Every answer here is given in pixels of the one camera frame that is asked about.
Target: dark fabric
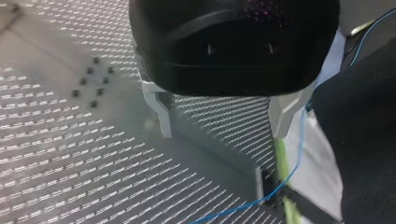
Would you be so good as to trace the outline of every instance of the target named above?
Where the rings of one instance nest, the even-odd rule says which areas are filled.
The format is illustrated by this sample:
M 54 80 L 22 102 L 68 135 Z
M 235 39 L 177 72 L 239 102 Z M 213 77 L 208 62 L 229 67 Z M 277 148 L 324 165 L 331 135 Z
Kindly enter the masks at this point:
M 343 179 L 345 223 L 396 223 L 396 38 L 312 100 Z

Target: metal plate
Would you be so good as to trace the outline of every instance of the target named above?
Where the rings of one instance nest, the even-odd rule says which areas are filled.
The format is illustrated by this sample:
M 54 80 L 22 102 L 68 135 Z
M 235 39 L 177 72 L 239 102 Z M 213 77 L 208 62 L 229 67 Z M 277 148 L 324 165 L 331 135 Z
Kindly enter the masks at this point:
M 51 8 L 64 13 L 57 2 L 85 11 L 127 6 L 125 1 L 24 6 L 32 13 L 39 4 L 47 6 L 40 19 Z M 141 90 L 125 82 L 130 76 L 121 65 L 122 76 L 104 85 L 100 80 L 110 76 L 106 62 L 89 65 L 88 54 L 51 42 L 47 33 L 40 41 L 40 26 L 28 19 L 0 36 L 1 223 L 186 223 L 251 200 L 248 182 L 227 165 L 177 136 L 161 139 L 158 125 L 150 128 L 155 120 Z M 87 66 L 94 76 L 85 74 Z M 88 78 L 84 87 L 78 85 L 82 77 Z M 95 95 L 98 88 L 103 96 Z M 72 90 L 81 95 L 73 98 Z M 92 100 L 96 108 L 90 108 Z M 281 222 L 264 206 L 214 220 Z

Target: blue cable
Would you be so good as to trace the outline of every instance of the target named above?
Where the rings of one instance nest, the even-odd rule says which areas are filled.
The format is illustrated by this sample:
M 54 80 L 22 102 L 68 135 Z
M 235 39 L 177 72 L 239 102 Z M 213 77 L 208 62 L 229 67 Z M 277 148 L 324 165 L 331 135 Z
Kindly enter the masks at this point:
M 361 42 L 359 43 L 358 49 L 356 50 L 356 54 L 355 57 L 353 58 L 352 62 L 349 64 L 348 67 L 352 66 L 352 64 L 354 64 L 356 62 L 356 60 L 358 59 L 359 54 L 361 53 L 361 47 L 364 44 L 364 41 L 366 40 L 367 35 L 384 19 L 386 19 L 387 17 L 389 17 L 392 13 L 394 13 L 396 11 L 396 9 L 392 9 L 391 11 L 389 11 L 388 13 L 384 14 L 382 17 L 378 18 L 378 20 L 376 20 L 373 25 L 367 30 L 367 32 L 364 34 L 363 38 L 361 39 Z
M 301 115 L 301 119 L 300 119 L 300 140 L 299 140 L 299 144 L 298 144 L 298 158 L 297 158 L 297 162 L 296 162 L 296 165 L 295 165 L 294 169 L 290 172 L 290 174 L 285 179 L 285 181 L 283 181 L 282 184 L 280 184 L 270 194 L 268 194 L 267 196 L 265 196 L 265 197 L 263 197 L 263 198 L 261 198 L 261 199 L 259 199 L 257 201 L 254 201 L 252 203 L 246 203 L 246 204 L 244 204 L 242 206 L 235 207 L 235 208 L 232 208 L 232 209 L 229 209 L 229 210 L 226 210 L 226 211 L 214 214 L 214 215 L 209 215 L 207 217 L 199 218 L 198 220 L 195 220 L 195 221 L 191 222 L 191 224 L 202 223 L 202 222 L 208 221 L 210 219 L 213 219 L 215 217 L 225 216 L 225 215 L 231 214 L 233 212 L 246 209 L 246 208 L 248 208 L 250 206 L 253 206 L 253 205 L 256 205 L 258 203 L 266 202 L 266 201 L 270 200 L 272 198 L 272 196 L 274 196 L 280 189 L 285 187 L 286 184 L 290 181 L 291 177 L 296 172 L 296 170 L 298 169 L 298 167 L 300 166 L 300 163 L 301 163 L 301 160 L 302 160 L 302 157 L 303 157 L 303 149 L 304 149 L 303 145 L 304 145 L 304 135 L 305 135 L 305 118 L 306 118 L 306 110 L 304 109 L 303 110 L 303 114 Z

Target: black housing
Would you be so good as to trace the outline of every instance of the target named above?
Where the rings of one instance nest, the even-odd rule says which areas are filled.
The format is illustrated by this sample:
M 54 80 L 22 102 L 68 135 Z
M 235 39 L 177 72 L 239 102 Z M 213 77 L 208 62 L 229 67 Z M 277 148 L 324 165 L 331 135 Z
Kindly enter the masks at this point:
M 320 72 L 337 0 L 131 0 L 148 76 L 183 95 L 279 95 Z

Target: metal table surface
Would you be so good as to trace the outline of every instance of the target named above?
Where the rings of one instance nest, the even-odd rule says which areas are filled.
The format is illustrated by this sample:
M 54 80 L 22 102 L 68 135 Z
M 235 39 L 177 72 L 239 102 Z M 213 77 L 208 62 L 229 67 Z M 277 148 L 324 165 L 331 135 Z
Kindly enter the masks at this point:
M 253 201 L 255 167 L 275 173 L 266 98 L 174 96 L 163 139 L 127 1 L 14 2 L 23 13 L 0 34 L 0 223 L 186 223 Z M 265 205 L 213 220 L 282 221 Z

